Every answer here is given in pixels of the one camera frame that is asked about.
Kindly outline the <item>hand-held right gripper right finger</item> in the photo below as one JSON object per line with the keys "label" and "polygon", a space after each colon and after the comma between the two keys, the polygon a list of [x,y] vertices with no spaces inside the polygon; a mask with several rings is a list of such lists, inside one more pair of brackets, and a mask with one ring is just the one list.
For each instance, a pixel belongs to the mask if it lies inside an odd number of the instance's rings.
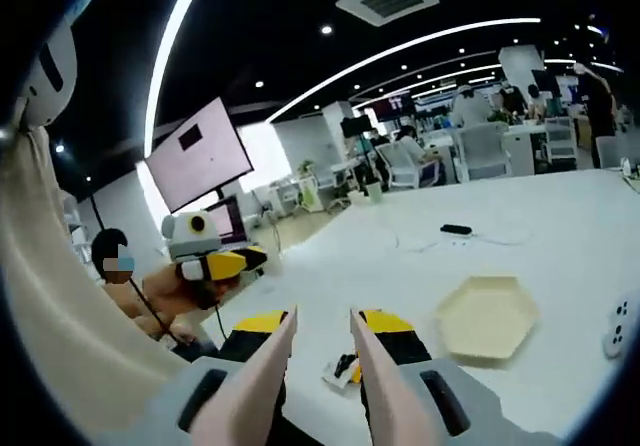
{"label": "hand-held right gripper right finger", "polygon": [[496,393],[453,361],[434,359],[413,326],[352,311],[361,402],[374,445],[559,445],[508,420]]}

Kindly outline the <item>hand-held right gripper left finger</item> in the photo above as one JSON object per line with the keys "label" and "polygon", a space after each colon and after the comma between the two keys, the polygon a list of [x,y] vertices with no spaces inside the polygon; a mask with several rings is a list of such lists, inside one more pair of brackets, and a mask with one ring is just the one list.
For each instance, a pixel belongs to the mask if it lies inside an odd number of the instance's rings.
{"label": "hand-held right gripper left finger", "polygon": [[237,323],[215,357],[191,363],[152,407],[153,445],[265,445],[286,401],[295,311]]}

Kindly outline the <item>person's left hand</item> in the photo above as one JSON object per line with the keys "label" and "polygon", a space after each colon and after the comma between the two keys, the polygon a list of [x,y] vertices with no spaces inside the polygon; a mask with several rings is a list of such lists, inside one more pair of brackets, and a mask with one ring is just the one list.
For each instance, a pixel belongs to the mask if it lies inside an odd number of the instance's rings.
{"label": "person's left hand", "polygon": [[189,281],[178,280],[176,292],[182,299],[186,299],[192,309],[207,310],[219,304],[221,298],[228,291],[224,281]]}

